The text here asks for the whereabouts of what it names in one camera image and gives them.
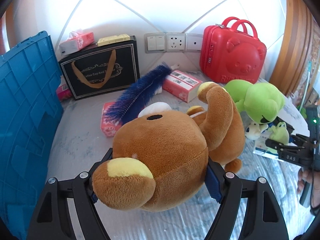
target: black gift box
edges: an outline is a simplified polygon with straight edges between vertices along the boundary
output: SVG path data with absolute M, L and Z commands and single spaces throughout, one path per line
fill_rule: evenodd
M 140 78 L 137 41 L 130 38 L 101 47 L 92 44 L 59 61 L 76 100 L 126 89 Z

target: embossed bear face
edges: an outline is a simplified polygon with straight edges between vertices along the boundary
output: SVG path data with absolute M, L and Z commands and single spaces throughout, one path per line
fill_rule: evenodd
M 259 69 L 266 51 L 256 48 L 249 43 L 240 43 L 237 38 L 230 38 L 227 42 L 228 58 L 226 68 L 230 74 L 248 76 Z

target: wall switch panel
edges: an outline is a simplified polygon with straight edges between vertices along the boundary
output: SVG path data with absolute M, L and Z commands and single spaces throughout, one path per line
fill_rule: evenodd
M 182 52 L 186 47 L 185 33 L 167 33 L 167 52 Z
M 165 33 L 146 33 L 144 35 L 146 53 L 165 52 Z
M 186 51 L 201 52 L 203 35 L 187 33 Z

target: light switch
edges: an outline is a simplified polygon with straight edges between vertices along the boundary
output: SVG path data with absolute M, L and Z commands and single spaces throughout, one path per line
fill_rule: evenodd
M 147 43 L 148 43 L 148 50 L 157 50 L 155 36 L 147 37 Z
M 156 49 L 157 50 L 164 50 L 164 36 L 156 36 Z

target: white tile wall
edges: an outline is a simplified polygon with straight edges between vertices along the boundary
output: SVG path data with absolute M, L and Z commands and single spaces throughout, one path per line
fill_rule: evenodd
M 141 74 L 161 61 L 179 63 L 183 70 L 199 69 L 199 53 L 144 52 L 145 33 L 199 33 L 226 17 L 250 20 L 267 48 L 261 76 L 269 78 L 284 33 L 286 0 L 15 0 L 17 40 L 46 30 L 57 49 L 72 30 L 94 31 L 95 39 L 135 35 Z

